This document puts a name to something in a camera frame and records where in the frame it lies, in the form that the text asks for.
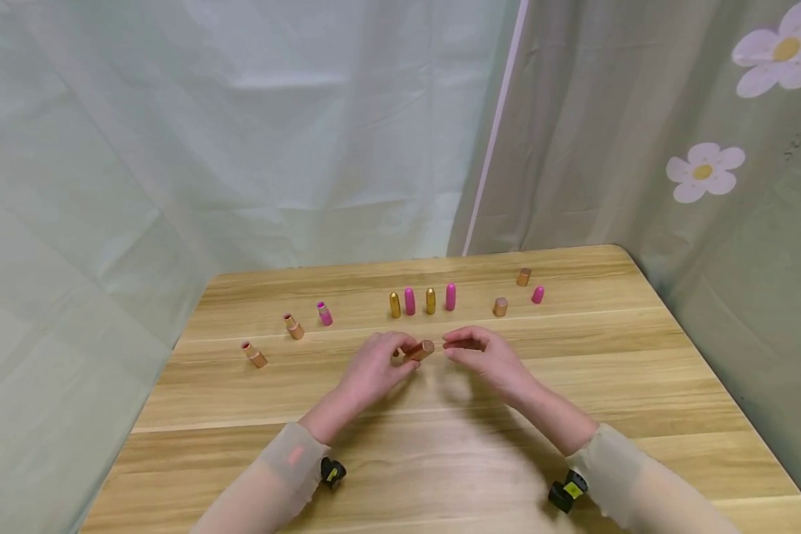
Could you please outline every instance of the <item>pink lipstick cap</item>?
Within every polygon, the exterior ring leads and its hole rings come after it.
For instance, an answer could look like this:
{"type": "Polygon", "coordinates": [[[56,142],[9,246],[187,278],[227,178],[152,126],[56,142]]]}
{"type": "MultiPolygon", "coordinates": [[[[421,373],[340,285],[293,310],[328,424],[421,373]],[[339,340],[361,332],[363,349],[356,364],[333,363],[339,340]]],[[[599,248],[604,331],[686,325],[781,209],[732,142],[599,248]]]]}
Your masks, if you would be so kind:
{"type": "Polygon", "coordinates": [[[537,286],[537,288],[534,290],[534,294],[531,296],[531,302],[534,304],[543,302],[543,293],[545,292],[546,290],[543,289],[543,286],[537,286]]]}
{"type": "Polygon", "coordinates": [[[412,287],[407,287],[403,292],[404,300],[406,301],[406,314],[415,315],[415,294],[412,293],[412,287]]]}
{"type": "Polygon", "coordinates": [[[453,311],[457,305],[457,286],[449,283],[445,288],[445,309],[450,312],[453,311]]]}
{"type": "Polygon", "coordinates": [[[317,303],[317,314],[320,315],[320,322],[323,323],[323,326],[332,324],[332,314],[329,313],[329,308],[326,307],[326,304],[317,303]]]}

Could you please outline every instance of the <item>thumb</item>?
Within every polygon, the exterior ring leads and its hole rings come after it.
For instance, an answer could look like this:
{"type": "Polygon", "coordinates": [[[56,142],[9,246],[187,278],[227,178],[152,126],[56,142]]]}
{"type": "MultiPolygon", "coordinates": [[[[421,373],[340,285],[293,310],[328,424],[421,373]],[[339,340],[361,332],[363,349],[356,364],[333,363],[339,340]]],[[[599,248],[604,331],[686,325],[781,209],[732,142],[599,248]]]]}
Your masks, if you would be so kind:
{"type": "Polygon", "coordinates": [[[418,360],[407,360],[401,365],[396,366],[394,370],[395,383],[403,382],[403,380],[412,375],[419,366],[421,366],[421,362],[418,360]]]}
{"type": "Polygon", "coordinates": [[[484,370],[484,353],[480,350],[445,349],[445,355],[449,360],[467,366],[472,371],[481,372],[484,370]]]}

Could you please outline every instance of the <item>light green curtain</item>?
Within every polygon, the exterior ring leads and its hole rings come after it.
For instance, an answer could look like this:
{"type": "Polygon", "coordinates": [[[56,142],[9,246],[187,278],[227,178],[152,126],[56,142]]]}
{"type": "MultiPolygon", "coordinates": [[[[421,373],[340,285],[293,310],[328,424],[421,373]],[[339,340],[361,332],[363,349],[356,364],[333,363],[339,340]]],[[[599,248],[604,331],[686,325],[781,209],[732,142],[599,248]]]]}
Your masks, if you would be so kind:
{"type": "Polygon", "coordinates": [[[509,78],[449,252],[626,248],[801,487],[801,1],[531,1],[509,78]]]}
{"type": "Polygon", "coordinates": [[[0,533],[79,527],[210,276],[444,254],[510,5],[0,0],[0,533]]]}

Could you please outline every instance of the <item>black device on wrist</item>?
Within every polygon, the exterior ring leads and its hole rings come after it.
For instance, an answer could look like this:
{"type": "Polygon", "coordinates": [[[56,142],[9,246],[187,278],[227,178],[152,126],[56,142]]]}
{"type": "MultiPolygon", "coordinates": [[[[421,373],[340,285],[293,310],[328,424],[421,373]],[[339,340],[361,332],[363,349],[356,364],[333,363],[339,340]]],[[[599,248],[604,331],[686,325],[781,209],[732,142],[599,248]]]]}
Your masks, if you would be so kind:
{"type": "Polygon", "coordinates": [[[320,481],[329,486],[329,489],[334,490],[344,477],[346,477],[346,469],[342,462],[332,460],[329,456],[323,456],[323,460],[320,461],[320,481]]]}
{"type": "Polygon", "coordinates": [[[558,510],[569,513],[576,499],[587,493],[587,482],[580,474],[570,469],[564,482],[555,482],[549,489],[549,502],[558,510]]]}

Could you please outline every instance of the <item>yellow flower center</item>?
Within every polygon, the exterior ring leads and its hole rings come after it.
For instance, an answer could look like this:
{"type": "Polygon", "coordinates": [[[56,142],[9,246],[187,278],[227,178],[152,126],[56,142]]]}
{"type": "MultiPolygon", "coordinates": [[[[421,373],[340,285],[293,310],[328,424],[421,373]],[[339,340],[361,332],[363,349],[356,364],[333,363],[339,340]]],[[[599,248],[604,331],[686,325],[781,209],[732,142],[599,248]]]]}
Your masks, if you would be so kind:
{"type": "Polygon", "coordinates": [[[695,167],[691,174],[694,179],[707,179],[712,175],[712,165],[700,165],[695,167]]]}
{"type": "Polygon", "coordinates": [[[775,62],[787,62],[797,56],[799,50],[801,50],[801,39],[788,37],[779,42],[771,58],[775,62]]]}

